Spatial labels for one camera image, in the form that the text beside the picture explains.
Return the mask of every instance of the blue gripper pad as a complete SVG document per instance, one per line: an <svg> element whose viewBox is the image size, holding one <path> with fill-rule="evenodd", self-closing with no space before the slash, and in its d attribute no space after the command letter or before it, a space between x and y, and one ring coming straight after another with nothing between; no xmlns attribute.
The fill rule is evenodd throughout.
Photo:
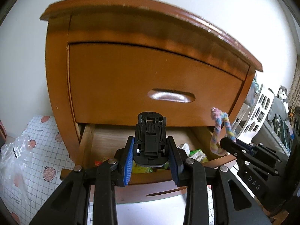
<svg viewBox="0 0 300 225"><path fill-rule="evenodd" d="M123 183L125 186L128 185L128 182L130 181L130 177L131 177L131 170L133 164L133 152L132 152L133 144L134 144L134 138L132 138L128 155L126 158L126 162L125 162L125 170L124 170L124 178L123 178Z"/></svg>
<svg viewBox="0 0 300 225"><path fill-rule="evenodd" d="M171 170L172 180L175 182L175 184L178 184L178 166L175 162L175 157L173 154L172 148L169 149L169 166Z"/></svg>

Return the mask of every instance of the open drawer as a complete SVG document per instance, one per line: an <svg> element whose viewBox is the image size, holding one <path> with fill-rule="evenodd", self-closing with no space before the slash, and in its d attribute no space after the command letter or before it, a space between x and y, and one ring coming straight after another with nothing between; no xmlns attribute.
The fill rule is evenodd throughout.
<svg viewBox="0 0 300 225"><path fill-rule="evenodd" d="M105 124L86 124L79 146L76 165L84 168L95 167L96 161L112 158L118 149L124 148L128 136L135 135L135 126L118 126ZM209 140L211 132L207 127L166 127L166 135L173 136L176 145L187 143L190 150L201 149L208 158L204 166L216 168L221 165L232 167L235 157L223 157L211 153ZM63 179L70 170L62 170ZM91 188L90 199L93 199L94 188ZM117 203L144 202L183 194L185 187L178 188L172 181L171 171L163 170L151 173L131 174L129 185L116 187Z"/></svg>

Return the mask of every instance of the barcode label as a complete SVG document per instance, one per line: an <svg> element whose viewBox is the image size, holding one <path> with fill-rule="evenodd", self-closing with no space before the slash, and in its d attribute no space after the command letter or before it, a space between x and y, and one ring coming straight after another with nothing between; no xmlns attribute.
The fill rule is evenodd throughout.
<svg viewBox="0 0 300 225"><path fill-rule="evenodd" d="M19 148L17 146L13 148L13 153L15 154L16 158L19 158L21 156L21 153L20 153Z"/></svg>

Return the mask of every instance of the white wall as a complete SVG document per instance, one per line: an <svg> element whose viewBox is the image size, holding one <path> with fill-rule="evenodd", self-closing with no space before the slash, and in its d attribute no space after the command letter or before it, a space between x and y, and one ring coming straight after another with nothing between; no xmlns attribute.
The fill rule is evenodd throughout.
<svg viewBox="0 0 300 225"><path fill-rule="evenodd" d="M46 7L58 0L18 0L0 27L0 119L16 137L34 115L51 115L45 77ZM258 81L290 87L296 51L277 0L161 0L216 24L262 63Z"/></svg>

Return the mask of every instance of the metal rivet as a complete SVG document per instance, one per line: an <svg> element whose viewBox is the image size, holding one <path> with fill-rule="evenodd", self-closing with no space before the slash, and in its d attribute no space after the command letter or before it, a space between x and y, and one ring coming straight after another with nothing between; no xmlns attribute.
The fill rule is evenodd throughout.
<svg viewBox="0 0 300 225"><path fill-rule="evenodd" d="M81 170L82 170L82 166L76 165L76 166L73 168L73 170L74 170L75 172L79 173L79 172L81 172Z"/></svg>
<svg viewBox="0 0 300 225"><path fill-rule="evenodd" d="M220 166L220 171L222 171L222 172L227 172L228 171L228 167L226 167L226 166Z"/></svg>
<svg viewBox="0 0 300 225"><path fill-rule="evenodd" d="M115 159L115 158L110 158L110 159L108 159L108 161L107 161L109 164L116 164L117 163L117 159Z"/></svg>
<svg viewBox="0 0 300 225"><path fill-rule="evenodd" d="M193 164L195 162L195 160L193 158L187 158L187 159L185 159L185 162L187 164Z"/></svg>

